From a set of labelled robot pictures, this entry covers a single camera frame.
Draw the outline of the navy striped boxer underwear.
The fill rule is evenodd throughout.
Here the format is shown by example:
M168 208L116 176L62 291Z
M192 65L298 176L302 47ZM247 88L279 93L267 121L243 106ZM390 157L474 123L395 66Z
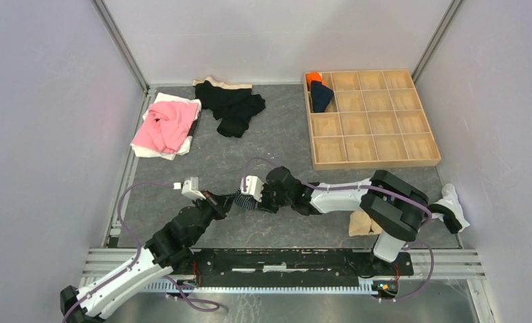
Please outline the navy striped boxer underwear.
M252 195L243 194L240 190L233 195L233 203L248 210L255 210L259 205L259 202Z

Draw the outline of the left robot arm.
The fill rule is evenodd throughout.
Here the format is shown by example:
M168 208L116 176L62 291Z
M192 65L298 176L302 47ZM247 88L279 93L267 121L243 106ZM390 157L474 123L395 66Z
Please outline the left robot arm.
M84 287L60 292L63 322L104 322L144 287L172 272L186 273L192 265L191 247L214 220L226 218L233 197L204 191L204 198L184 207L129 260Z

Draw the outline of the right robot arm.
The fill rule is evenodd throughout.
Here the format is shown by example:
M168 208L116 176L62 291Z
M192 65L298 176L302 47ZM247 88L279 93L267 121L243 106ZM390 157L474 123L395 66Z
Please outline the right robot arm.
M402 248L415 241L422 225L431 218L428 197L386 170L377 170L372 177L358 182L312 184L300 181L280 166L271 170L264 182L245 177L241 191L273 213L281 207L302 215L365 212L382 229L369 256L369 266L378 275L395 267Z

